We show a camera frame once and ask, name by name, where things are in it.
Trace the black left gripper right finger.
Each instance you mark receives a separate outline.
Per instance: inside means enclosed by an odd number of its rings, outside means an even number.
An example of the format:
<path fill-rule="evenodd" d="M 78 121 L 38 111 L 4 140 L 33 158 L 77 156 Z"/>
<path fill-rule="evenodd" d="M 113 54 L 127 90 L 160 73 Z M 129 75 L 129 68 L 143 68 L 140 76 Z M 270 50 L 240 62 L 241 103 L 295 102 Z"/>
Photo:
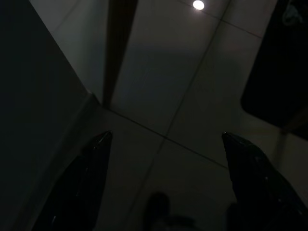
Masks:
<path fill-rule="evenodd" d="M 308 209 L 264 152 L 235 134 L 222 134 L 237 202 L 229 221 L 235 231 L 306 231 Z"/>

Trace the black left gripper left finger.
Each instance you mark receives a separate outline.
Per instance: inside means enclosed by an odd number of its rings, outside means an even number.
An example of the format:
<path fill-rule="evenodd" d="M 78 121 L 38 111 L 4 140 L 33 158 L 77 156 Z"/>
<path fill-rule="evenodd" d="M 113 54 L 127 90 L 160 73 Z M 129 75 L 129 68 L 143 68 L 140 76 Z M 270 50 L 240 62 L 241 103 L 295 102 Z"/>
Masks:
<path fill-rule="evenodd" d="M 34 231 L 91 231 L 106 183 L 113 134 L 93 137 L 53 187 Z"/>

